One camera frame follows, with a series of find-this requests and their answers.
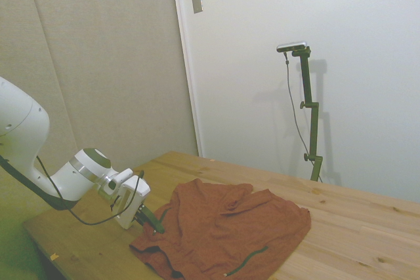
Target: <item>wooden table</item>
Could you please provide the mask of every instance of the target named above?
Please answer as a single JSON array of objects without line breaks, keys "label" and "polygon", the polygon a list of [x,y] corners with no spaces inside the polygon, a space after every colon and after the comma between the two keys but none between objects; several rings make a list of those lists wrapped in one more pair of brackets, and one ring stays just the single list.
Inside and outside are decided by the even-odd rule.
[{"label": "wooden table", "polygon": [[[339,186],[169,152],[137,168],[152,192],[153,211],[166,204],[178,183],[201,178],[218,184],[250,183],[308,208],[312,229],[270,280],[420,279],[420,204]],[[89,192],[74,211],[94,222],[110,214]],[[142,233],[115,221],[84,226],[68,212],[47,211],[24,224],[41,252],[67,279],[161,279],[131,252]]]}]

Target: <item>cable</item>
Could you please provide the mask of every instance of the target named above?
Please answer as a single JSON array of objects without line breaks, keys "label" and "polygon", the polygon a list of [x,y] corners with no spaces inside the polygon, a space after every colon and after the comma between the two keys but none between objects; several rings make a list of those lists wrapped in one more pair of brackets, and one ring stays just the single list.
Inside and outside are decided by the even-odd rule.
[{"label": "cable", "polygon": [[113,215],[113,216],[110,216],[109,218],[107,218],[107,219],[105,219],[105,220],[102,220],[102,221],[99,221],[99,222],[95,222],[95,223],[89,223],[89,222],[86,222],[86,221],[83,221],[82,219],[80,219],[78,216],[77,216],[77,214],[76,213],[74,213],[73,212],[73,210],[72,209],[70,209],[68,206],[67,206],[67,204],[66,204],[66,202],[65,202],[65,200],[64,200],[64,198],[63,198],[63,196],[61,195],[61,193],[60,193],[60,190],[57,188],[57,186],[56,186],[56,184],[53,182],[53,180],[52,180],[52,178],[49,176],[49,174],[48,174],[48,172],[47,172],[47,170],[45,169],[45,167],[44,167],[44,164],[42,163],[42,161],[41,161],[41,159],[37,156],[37,159],[38,159],[38,161],[39,161],[39,164],[41,165],[41,167],[42,167],[42,169],[44,170],[44,173],[45,173],[45,175],[47,175],[47,178],[50,180],[50,182],[51,182],[51,184],[54,186],[54,188],[55,188],[55,190],[57,191],[57,194],[60,196],[60,199],[61,199],[61,201],[63,202],[63,205],[65,206],[65,208],[67,209],[67,210],[69,210],[69,212],[76,218],[76,219],[78,219],[81,223],[83,223],[83,224],[85,224],[85,225],[87,225],[87,226],[97,226],[98,224],[101,224],[101,223],[104,223],[104,222],[106,222],[106,221],[109,221],[109,220],[111,220],[111,219],[114,219],[116,216],[119,216],[121,213],[123,213],[124,211],[126,211],[130,206],[131,206],[131,203],[133,202],[133,200],[134,200],[134,196],[135,196],[135,192],[137,191],[137,187],[138,187],[138,182],[140,181],[140,176],[138,176],[138,178],[137,178],[137,183],[136,183],[136,188],[134,189],[134,192],[133,192],[133,196],[131,196],[131,200],[130,200],[130,202],[129,202],[129,204],[122,210],[122,211],[120,211],[119,213],[117,213],[117,214],[115,214],[115,215]]},{"label": "cable", "polygon": [[[296,110],[295,110],[295,103],[293,102],[293,97],[292,97],[292,95],[291,95],[291,91],[290,91],[289,60],[287,59],[287,53],[286,53],[286,52],[283,52],[283,53],[284,53],[284,56],[285,56],[285,58],[286,58],[286,67],[287,67],[287,88],[289,89],[289,95],[290,95],[291,108],[292,108],[292,110],[293,110],[293,118],[294,118],[294,120],[295,120],[295,125],[296,125],[296,129],[297,129],[297,133],[299,134],[299,138],[302,140],[302,143],[303,143],[304,149],[305,149],[305,151],[306,151],[306,154],[307,154],[307,155],[309,155],[308,147],[306,146],[305,141],[303,140],[303,137],[302,137],[302,134],[301,134],[301,130],[299,129],[299,126],[298,126],[298,124],[297,124],[297,119],[296,119]],[[318,175],[318,177],[319,177],[319,179],[320,179],[321,183],[324,183],[324,182],[322,181],[321,176],[320,176],[320,175]]]}]

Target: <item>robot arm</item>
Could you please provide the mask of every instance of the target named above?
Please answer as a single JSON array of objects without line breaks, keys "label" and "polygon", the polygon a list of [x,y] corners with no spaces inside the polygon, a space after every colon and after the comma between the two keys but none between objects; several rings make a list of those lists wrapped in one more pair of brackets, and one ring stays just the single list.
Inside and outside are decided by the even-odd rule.
[{"label": "robot arm", "polygon": [[0,166],[56,210],[71,209],[93,186],[113,205],[113,214],[119,214],[133,199],[115,218],[128,229],[140,216],[138,209],[150,192],[148,184],[133,176],[131,169],[118,173],[105,155],[89,148],[80,150],[51,176],[59,196],[50,179],[34,167],[48,132],[49,116],[42,106],[0,77]]}]

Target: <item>orange shirt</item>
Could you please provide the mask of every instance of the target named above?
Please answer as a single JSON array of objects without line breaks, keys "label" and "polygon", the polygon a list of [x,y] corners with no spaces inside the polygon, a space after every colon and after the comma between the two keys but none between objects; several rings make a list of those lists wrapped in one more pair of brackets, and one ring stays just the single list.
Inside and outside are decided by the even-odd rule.
[{"label": "orange shirt", "polygon": [[165,233],[144,233],[134,254],[166,280],[267,280],[310,229],[310,214],[250,184],[179,184],[158,209]]}]

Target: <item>zipper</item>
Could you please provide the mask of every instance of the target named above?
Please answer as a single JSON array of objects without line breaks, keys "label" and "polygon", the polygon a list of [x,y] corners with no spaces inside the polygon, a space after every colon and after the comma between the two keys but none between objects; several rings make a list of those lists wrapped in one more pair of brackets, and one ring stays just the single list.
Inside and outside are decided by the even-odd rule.
[{"label": "zipper", "polygon": [[236,268],[235,270],[232,270],[231,272],[225,273],[224,276],[225,277],[228,277],[228,276],[233,275],[234,273],[240,271],[243,267],[245,267],[245,265],[247,264],[248,260],[250,260],[252,258],[252,256],[254,256],[256,254],[260,254],[260,253],[266,251],[267,249],[268,249],[268,246],[265,246],[265,247],[263,247],[260,250],[256,250],[255,252],[252,252],[251,254],[249,254],[247,256],[247,258],[245,258],[245,260],[243,261],[243,263],[238,268]]}]

